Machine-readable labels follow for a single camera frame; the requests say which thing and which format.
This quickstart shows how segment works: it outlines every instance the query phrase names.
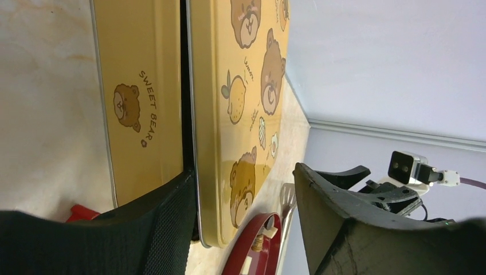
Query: yellow tin lid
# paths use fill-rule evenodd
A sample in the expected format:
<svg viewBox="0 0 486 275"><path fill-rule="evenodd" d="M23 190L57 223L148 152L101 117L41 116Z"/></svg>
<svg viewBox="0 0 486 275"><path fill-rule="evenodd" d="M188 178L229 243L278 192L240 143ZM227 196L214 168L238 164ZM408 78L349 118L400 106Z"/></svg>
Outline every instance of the yellow tin lid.
<svg viewBox="0 0 486 275"><path fill-rule="evenodd" d="M190 1L200 237L226 246L278 155L288 0Z"/></svg>
<svg viewBox="0 0 486 275"><path fill-rule="evenodd" d="M115 199L182 172L178 0L93 0Z"/></svg>

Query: cable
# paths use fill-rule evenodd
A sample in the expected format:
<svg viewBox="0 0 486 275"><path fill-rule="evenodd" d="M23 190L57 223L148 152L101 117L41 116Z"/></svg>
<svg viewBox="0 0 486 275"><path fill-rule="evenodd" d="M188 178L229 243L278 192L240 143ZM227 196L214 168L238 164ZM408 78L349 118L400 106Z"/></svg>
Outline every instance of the cable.
<svg viewBox="0 0 486 275"><path fill-rule="evenodd" d="M427 211L427 207L425 207L425 205L423 203L422 203L422 208L425 211L425 218L422 221L426 222L427 219L429 218L429 212Z"/></svg>
<svg viewBox="0 0 486 275"><path fill-rule="evenodd" d="M459 180L462 184L467 184L467 185L479 187L479 188L482 188L482 189L486 189L486 183L484 183L484 182L479 182L477 180L467 179L467 178L460 178Z"/></svg>

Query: brown bear face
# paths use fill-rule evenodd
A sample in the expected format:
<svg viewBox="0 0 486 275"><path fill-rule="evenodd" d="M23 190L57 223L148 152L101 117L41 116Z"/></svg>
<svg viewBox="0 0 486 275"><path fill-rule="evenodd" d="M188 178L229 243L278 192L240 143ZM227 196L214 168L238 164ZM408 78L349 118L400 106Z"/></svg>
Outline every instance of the brown bear face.
<svg viewBox="0 0 486 275"><path fill-rule="evenodd" d="M231 222L238 228L245 218L255 196L255 164L257 147L244 153L239 161L234 162L230 174L231 187Z"/></svg>
<svg viewBox="0 0 486 275"><path fill-rule="evenodd" d="M261 0L231 0L231 25L241 49L249 48L257 38L261 19Z"/></svg>
<svg viewBox="0 0 486 275"><path fill-rule="evenodd" d="M261 69L261 103L268 115L273 115L277 109L284 75L285 58L280 54L279 43L273 39L273 29L269 29Z"/></svg>
<svg viewBox="0 0 486 275"><path fill-rule="evenodd" d="M121 125L132 127L137 133L140 132L140 103L138 96L140 92L135 85L127 86L120 84L115 88L113 104L115 106L115 115Z"/></svg>

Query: purple cable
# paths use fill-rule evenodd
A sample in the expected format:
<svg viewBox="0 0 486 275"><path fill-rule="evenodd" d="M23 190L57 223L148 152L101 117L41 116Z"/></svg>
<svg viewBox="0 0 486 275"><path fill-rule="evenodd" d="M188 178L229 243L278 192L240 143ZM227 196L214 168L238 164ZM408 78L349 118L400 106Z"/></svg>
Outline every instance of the purple cable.
<svg viewBox="0 0 486 275"><path fill-rule="evenodd" d="M467 179L467 178L460 178L460 181L461 181L462 184L467 184L467 185L479 187L479 188L482 188L482 189L486 189L486 183L484 183L484 182L479 182L477 180Z"/></svg>

